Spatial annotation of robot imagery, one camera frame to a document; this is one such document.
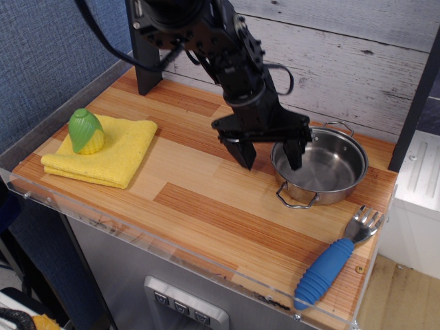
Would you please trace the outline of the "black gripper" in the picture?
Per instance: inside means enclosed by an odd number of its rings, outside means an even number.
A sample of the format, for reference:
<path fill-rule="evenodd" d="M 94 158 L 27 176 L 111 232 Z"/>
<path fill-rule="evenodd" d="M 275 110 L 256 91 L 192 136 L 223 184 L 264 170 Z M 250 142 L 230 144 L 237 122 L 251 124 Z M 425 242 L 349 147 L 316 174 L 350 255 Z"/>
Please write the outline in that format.
<path fill-rule="evenodd" d="M 311 141 L 310 119 L 283 108 L 272 91 L 223 98 L 233 114 L 214 120 L 222 143 L 244 168 L 252 170 L 256 158 L 253 142 L 283 142 L 283 150 L 293 171 L 302 166 L 303 144 Z"/>

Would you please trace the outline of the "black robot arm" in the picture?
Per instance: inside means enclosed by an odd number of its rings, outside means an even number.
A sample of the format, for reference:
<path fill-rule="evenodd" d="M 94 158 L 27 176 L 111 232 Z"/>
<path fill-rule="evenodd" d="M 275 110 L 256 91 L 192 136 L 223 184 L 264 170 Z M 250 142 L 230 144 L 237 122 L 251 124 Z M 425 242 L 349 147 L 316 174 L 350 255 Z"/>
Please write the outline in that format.
<path fill-rule="evenodd" d="M 229 1 L 130 1 L 129 13 L 143 41 L 168 50 L 171 61 L 185 51 L 223 90 L 233 113 L 215 120 L 220 141 L 245 168 L 253 166 L 256 142 L 280 142 L 292 170 L 302 166 L 311 141 L 309 118 L 279 102 L 261 42 Z"/>

